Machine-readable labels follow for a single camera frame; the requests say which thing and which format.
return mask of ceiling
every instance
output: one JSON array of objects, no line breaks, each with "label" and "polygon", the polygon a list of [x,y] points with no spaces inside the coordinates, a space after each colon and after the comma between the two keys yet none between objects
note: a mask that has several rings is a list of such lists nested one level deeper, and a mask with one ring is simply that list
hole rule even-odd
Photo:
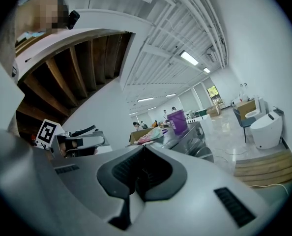
[{"label": "ceiling", "polygon": [[[133,66],[129,68],[124,66],[128,69],[127,76],[122,76],[124,72],[121,75],[121,80],[124,81],[123,93],[131,113],[142,113],[163,104],[168,100],[167,94],[180,94],[208,76],[203,72],[205,67],[212,72],[221,66],[217,61],[211,62],[205,55],[212,42],[205,31],[206,28],[204,29],[198,17],[195,17],[195,13],[189,9],[188,2],[195,5],[193,0],[187,2],[184,0],[66,1],[70,10],[93,10],[105,13],[113,11],[119,15],[132,15],[143,22],[151,23],[152,28],[143,40],[137,56],[134,57]],[[207,13],[212,15],[206,0],[200,1]],[[206,16],[198,9],[197,11],[203,20],[206,20]],[[211,16],[211,19],[213,23],[216,22],[214,17]],[[218,25],[216,23],[214,25],[217,37],[224,38]],[[199,63],[193,66],[183,60],[179,56],[183,50]],[[137,102],[148,97],[154,99]]]}]

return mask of wooden stair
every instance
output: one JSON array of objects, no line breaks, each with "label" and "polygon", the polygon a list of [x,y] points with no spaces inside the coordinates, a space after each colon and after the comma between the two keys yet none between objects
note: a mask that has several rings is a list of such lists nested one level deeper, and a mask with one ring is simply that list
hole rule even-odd
[{"label": "wooden stair", "polygon": [[131,33],[93,31],[47,55],[18,83],[25,98],[16,111],[19,134],[30,141],[46,118],[61,125],[117,78]]},{"label": "wooden stair", "polygon": [[285,150],[260,158],[237,161],[234,176],[249,186],[287,182],[292,179],[292,153]]}]

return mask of air conditioning unit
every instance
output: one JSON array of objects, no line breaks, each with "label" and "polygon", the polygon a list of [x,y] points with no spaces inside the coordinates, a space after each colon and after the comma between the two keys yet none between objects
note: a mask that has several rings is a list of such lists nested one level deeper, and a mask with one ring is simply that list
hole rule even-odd
[{"label": "air conditioning unit", "polygon": [[213,63],[218,61],[214,47],[210,47],[206,50],[206,56]]}]

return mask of black device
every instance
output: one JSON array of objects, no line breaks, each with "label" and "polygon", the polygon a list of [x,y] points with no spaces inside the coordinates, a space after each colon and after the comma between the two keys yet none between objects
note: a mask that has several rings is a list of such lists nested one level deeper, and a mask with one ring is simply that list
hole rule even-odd
[{"label": "black device", "polygon": [[80,18],[80,14],[76,11],[76,10],[73,10],[69,16],[68,16],[68,25],[67,25],[67,28],[69,30],[73,29],[76,22],[79,20]]}]

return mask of gray chair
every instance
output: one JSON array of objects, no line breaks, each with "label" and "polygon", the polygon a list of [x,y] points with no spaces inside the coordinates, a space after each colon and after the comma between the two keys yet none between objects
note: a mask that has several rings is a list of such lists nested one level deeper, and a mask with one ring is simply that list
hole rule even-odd
[{"label": "gray chair", "polygon": [[237,109],[234,109],[234,114],[239,122],[240,127],[243,128],[244,131],[244,140],[246,142],[246,136],[245,136],[245,128],[250,127],[252,123],[256,121],[255,117],[251,117],[245,120],[241,120],[240,112]]}]

